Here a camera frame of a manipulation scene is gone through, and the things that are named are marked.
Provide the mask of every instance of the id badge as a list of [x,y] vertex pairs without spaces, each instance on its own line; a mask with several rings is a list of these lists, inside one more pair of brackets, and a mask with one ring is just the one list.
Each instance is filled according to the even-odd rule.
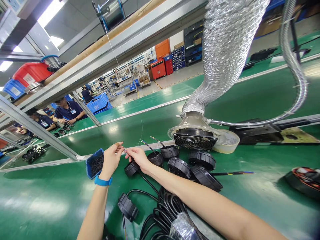
[[46,122],[41,122],[44,127],[48,127],[49,125]]

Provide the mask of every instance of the black connector housing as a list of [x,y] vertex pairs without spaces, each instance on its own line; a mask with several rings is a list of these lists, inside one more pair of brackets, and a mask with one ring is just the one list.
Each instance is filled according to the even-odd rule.
[[124,168],[124,172],[126,173],[126,175],[128,177],[131,177],[132,175],[134,175],[138,170],[140,169],[139,165],[134,161],[134,159],[132,158],[131,163],[129,163],[125,168]]
[[168,167],[173,170],[174,174],[189,179],[191,176],[190,166],[183,160],[177,157],[172,157],[168,161]]
[[150,153],[147,156],[147,159],[156,166],[161,166],[164,160],[162,154],[158,151]]
[[118,199],[118,207],[124,216],[132,222],[139,212],[136,205],[134,205],[131,200],[127,197],[125,193],[122,193]]
[[223,186],[221,183],[212,176],[204,167],[195,165],[191,168],[192,173],[196,179],[203,185],[216,192],[220,192]]
[[179,149],[174,145],[162,147],[160,148],[160,151],[162,156],[167,160],[172,157],[179,157]]
[[205,169],[212,171],[216,167],[216,160],[208,152],[194,151],[189,154],[189,161],[192,165],[200,165]]

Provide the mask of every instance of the fan grille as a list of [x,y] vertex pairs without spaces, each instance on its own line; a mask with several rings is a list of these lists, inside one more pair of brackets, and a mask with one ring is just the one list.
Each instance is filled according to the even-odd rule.
[[195,150],[212,150],[216,139],[209,139],[202,136],[192,136],[192,135],[183,135],[175,134],[174,135],[175,143],[178,146],[186,147]]

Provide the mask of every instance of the metal hose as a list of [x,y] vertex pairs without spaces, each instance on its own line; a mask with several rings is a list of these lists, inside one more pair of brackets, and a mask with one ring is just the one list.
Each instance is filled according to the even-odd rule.
[[203,31],[204,81],[182,108],[200,112],[238,80],[269,0],[210,0]]
[[265,125],[270,124],[276,121],[279,121],[283,118],[286,118],[292,114],[294,114],[304,103],[306,97],[307,97],[307,80],[304,76],[304,73],[298,64],[297,59],[295,58],[294,54],[291,52],[291,46],[290,46],[290,39],[289,39],[289,28],[290,28],[290,19],[292,18],[292,15],[294,13],[296,0],[287,0],[284,5],[283,10],[283,16],[282,16],[282,24],[280,27],[280,46],[282,49],[283,57],[290,69],[290,72],[292,73],[294,80],[296,82],[295,88],[297,89],[297,96],[294,104],[292,107],[281,114],[280,116],[277,116],[275,118],[261,121],[261,122],[255,122],[255,123],[230,123],[230,122],[222,122],[222,121],[215,121],[215,120],[208,120],[209,124],[218,124],[218,125],[225,125],[225,126],[259,126],[259,125]]

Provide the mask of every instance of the flexible metal conduit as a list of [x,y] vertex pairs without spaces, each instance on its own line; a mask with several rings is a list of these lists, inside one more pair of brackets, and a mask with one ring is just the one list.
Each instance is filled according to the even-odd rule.
[[238,80],[269,0],[210,0],[203,31],[204,81],[182,108],[200,112]]
[[225,126],[259,126],[259,125],[265,125],[270,124],[276,121],[279,121],[281,119],[284,119],[292,114],[294,114],[304,103],[306,97],[307,97],[307,80],[304,76],[304,73],[295,57],[295,55],[291,52],[291,46],[290,46],[290,39],[289,39],[289,28],[290,28],[290,20],[292,18],[292,15],[294,13],[296,0],[287,0],[284,5],[284,11],[283,11],[283,17],[282,17],[282,24],[280,27],[280,46],[282,49],[283,57],[295,79],[297,89],[297,96],[294,104],[292,107],[281,114],[280,116],[277,116],[275,118],[256,122],[256,123],[230,123],[230,122],[222,122],[222,121],[215,121],[215,120],[208,120],[209,124],[218,124],[218,125],[225,125]]

